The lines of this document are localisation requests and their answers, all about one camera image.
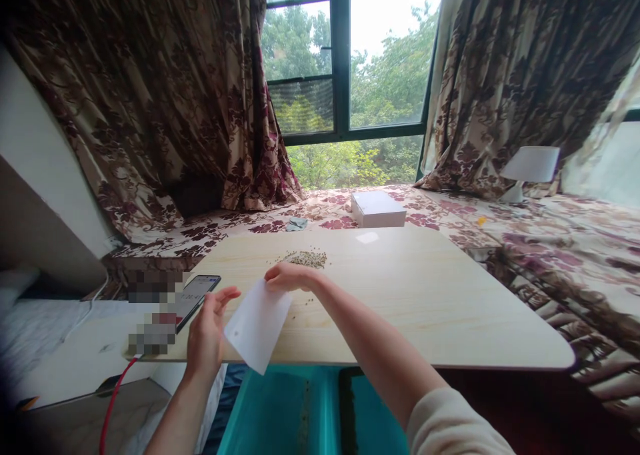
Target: paper sheet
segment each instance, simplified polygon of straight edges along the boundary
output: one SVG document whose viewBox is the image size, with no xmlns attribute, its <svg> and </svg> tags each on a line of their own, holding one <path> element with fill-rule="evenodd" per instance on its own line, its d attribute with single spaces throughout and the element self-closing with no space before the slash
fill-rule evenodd
<svg viewBox="0 0 640 455">
<path fill-rule="evenodd" d="M 293 299 L 287 292 L 267 292 L 261 278 L 247 292 L 225 327 L 225 337 L 245 363 L 264 375 Z"/>
</svg>

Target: pile of seeds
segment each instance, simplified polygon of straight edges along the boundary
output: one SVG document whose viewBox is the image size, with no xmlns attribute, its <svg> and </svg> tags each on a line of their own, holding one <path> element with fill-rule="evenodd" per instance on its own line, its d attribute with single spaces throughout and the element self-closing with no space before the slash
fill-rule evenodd
<svg viewBox="0 0 640 455">
<path fill-rule="evenodd" d="M 311 268 L 325 268 L 325 263 L 327 262 L 327 253 L 296 250 L 287 252 L 284 256 L 278 258 L 278 260 L 275 261 L 275 263 L 278 262 L 295 263 L 296 265 L 304 265 Z"/>
</svg>

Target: charging cable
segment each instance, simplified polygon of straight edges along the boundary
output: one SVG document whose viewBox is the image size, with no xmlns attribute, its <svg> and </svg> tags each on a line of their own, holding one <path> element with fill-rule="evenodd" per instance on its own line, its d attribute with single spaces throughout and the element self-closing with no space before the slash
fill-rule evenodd
<svg viewBox="0 0 640 455">
<path fill-rule="evenodd" d="M 142 358 L 142 355 L 135 355 L 131 359 L 131 362 L 129 362 L 129 365 L 127 365 L 127 367 L 125 368 L 125 371 L 122 372 L 122 375 L 118 379 L 118 383 L 116 383 L 116 385 L 115 385 L 115 387 L 113 389 L 113 393 L 111 394 L 111 400 L 109 401 L 109 407 L 107 409 L 107 414 L 105 415 L 105 422 L 102 425 L 102 432 L 100 433 L 100 452 L 99 452 L 100 455 L 105 455 L 105 445 L 106 445 L 106 442 L 107 442 L 107 431 L 109 429 L 109 420 L 111 419 L 111 412 L 113 411 L 113 404 L 115 403 L 116 395 L 118 395 L 118 390 L 120 389 L 120 384 L 122 383 L 122 380 L 124 379 L 125 375 L 129 371 L 131 366 L 133 364 L 135 364 L 136 360 L 139 360 L 140 358 Z"/>
<path fill-rule="evenodd" d="M 69 332 L 67 332 L 67 334 L 60 339 L 60 342 L 62 343 L 66 342 L 67 339 L 69 338 L 69 335 L 71 335 L 76 328 L 81 326 L 85 322 L 85 320 L 87 320 L 87 317 L 91 314 L 91 311 L 93 310 L 93 303 L 95 302 L 95 299 L 98 298 L 98 296 L 102 293 L 102 291 L 105 289 L 105 287 L 109 283 L 109 273 L 107 272 L 106 268 L 105 268 L 105 275 L 107 277 L 105 279 L 105 282 L 102 284 L 102 287 L 100 287 L 100 289 L 95 293 L 95 295 L 89 302 L 89 311 L 85 313 L 85 316 L 81 318 L 79 322 L 76 322 L 76 324 L 71 327 L 71 330 L 69 330 Z"/>
</svg>

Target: table lamp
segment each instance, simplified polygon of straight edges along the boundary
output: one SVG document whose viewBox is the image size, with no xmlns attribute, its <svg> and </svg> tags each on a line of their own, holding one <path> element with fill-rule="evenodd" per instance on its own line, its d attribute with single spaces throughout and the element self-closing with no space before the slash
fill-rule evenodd
<svg viewBox="0 0 640 455">
<path fill-rule="evenodd" d="M 520 147 L 502 172 L 500 172 L 500 175 L 505 177 L 505 179 L 517 181 L 517 183 L 500 198 L 500 202 L 522 202 L 525 199 L 522 194 L 522 185 L 524 182 L 551 182 L 559 155 L 559 147 L 542 147 L 540 145 Z"/>
</svg>

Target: small cloth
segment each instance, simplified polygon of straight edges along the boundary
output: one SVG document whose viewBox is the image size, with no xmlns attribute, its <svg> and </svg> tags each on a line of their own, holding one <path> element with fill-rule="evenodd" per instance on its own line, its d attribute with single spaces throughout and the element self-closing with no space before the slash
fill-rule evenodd
<svg viewBox="0 0 640 455">
<path fill-rule="evenodd" d="M 309 221 L 307 219 L 301 219 L 300 217 L 291 217 L 289 224 L 287 225 L 287 232 L 297 232 L 304 230 Z"/>
</svg>

